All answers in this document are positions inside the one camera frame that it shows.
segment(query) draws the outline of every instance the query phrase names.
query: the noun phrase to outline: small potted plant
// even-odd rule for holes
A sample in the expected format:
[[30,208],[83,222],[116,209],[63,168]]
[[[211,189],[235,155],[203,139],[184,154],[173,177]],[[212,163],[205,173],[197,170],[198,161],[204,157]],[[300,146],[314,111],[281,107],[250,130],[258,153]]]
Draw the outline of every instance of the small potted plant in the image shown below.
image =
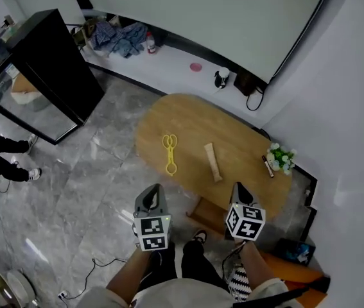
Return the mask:
[[267,149],[266,159],[274,171],[283,170],[285,175],[290,175],[291,169],[294,168],[293,157],[297,154],[296,150],[287,151],[284,146],[276,142]]

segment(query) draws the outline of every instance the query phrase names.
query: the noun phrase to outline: crumpled clothing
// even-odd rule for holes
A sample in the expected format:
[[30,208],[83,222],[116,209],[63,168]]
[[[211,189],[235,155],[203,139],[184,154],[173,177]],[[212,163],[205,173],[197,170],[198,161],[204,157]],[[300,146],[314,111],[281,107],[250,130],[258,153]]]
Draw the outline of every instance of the crumpled clothing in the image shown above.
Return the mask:
[[144,49],[141,43],[146,40],[147,31],[148,27],[140,22],[120,28],[103,21],[96,24],[91,44],[94,50],[113,51],[129,58]]

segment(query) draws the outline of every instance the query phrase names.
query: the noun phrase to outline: sneaker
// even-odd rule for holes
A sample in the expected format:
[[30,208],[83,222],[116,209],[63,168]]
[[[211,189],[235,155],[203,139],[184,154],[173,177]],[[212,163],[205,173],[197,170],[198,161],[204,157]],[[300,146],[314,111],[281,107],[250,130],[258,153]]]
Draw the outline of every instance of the sneaker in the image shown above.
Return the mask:
[[40,178],[42,174],[42,169],[38,168],[38,169],[32,169],[29,170],[29,182],[32,182],[34,180],[38,180]]
[[26,154],[30,153],[30,150],[32,149],[33,145],[36,144],[36,142],[38,141],[38,136],[31,134],[28,138],[28,144],[29,144],[29,149],[25,152]]
[[193,236],[192,241],[199,241],[202,244],[205,244],[206,239],[207,239],[207,232],[203,229],[199,229]]

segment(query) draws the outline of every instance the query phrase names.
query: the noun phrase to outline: person's leg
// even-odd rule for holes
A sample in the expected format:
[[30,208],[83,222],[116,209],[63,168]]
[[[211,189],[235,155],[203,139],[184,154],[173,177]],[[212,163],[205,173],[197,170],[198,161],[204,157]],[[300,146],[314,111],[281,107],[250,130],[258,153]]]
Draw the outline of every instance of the person's leg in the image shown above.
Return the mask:
[[9,163],[2,157],[0,157],[0,175],[15,182],[27,182],[29,180],[29,171]]
[[28,141],[13,141],[0,136],[0,153],[26,153],[29,149]]
[[170,242],[168,249],[154,251],[150,256],[149,266],[144,273],[144,277],[141,280],[137,292],[174,278],[177,278],[175,267],[175,244]]
[[183,278],[193,278],[195,280],[199,280],[200,282],[205,282],[221,287],[222,289],[229,292],[227,283],[221,279],[213,265],[203,255],[204,248],[202,242],[204,241],[200,241],[195,236],[193,240],[187,242],[184,246],[182,276]]

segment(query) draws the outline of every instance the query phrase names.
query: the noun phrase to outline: table leg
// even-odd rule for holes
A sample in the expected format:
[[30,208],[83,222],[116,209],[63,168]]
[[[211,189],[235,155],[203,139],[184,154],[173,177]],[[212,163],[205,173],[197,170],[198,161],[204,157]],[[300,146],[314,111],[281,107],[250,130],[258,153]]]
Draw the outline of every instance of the table leg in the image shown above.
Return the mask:
[[186,213],[186,215],[199,227],[210,230],[218,237],[224,237],[226,213],[227,211],[225,209],[222,209],[205,198],[200,198],[192,213]]

